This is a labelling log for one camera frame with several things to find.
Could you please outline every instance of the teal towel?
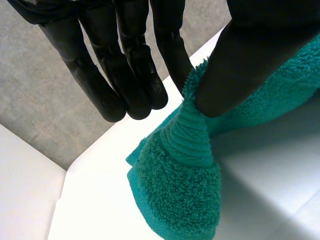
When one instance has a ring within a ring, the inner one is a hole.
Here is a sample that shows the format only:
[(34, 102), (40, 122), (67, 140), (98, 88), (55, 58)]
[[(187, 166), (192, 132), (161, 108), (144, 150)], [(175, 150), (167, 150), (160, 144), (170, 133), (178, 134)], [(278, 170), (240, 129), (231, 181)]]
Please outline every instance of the teal towel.
[(260, 125), (297, 108), (320, 88), (320, 36), (287, 61), (243, 104), (216, 118), (195, 105), (207, 61), (193, 70), (183, 103), (128, 156), (135, 202), (165, 240), (211, 240), (220, 219), (220, 169), (210, 138)]

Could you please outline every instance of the green towel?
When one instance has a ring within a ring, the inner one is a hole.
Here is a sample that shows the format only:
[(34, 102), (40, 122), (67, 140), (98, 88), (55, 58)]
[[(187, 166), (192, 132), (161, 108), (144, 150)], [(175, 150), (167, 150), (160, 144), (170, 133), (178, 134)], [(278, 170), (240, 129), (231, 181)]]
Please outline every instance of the green towel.
[(320, 36), (232, 111), (207, 118), (195, 93), (208, 62), (193, 70), (183, 103), (127, 158), (135, 202), (165, 240), (211, 240), (220, 219), (220, 169), (210, 138), (260, 125), (297, 108), (320, 88)]

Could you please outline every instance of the gray concrete floor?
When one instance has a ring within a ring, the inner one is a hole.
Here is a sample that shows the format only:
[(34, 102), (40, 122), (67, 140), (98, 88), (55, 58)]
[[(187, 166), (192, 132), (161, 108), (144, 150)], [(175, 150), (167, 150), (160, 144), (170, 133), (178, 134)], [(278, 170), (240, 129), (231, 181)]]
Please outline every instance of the gray concrete floor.
[[(38, 26), (25, 22), (5, 0), (0, 13), (0, 124), (67, 169), (112, 124), (86, 98)], [(230, 19), (226, 0), (187, 0), (181, 35), (188, 54)], [(150, 14), (146, 39), (165, 79), (169, 74), (152, 26)], [(87, 37), (85, 42), (97, 62)]]

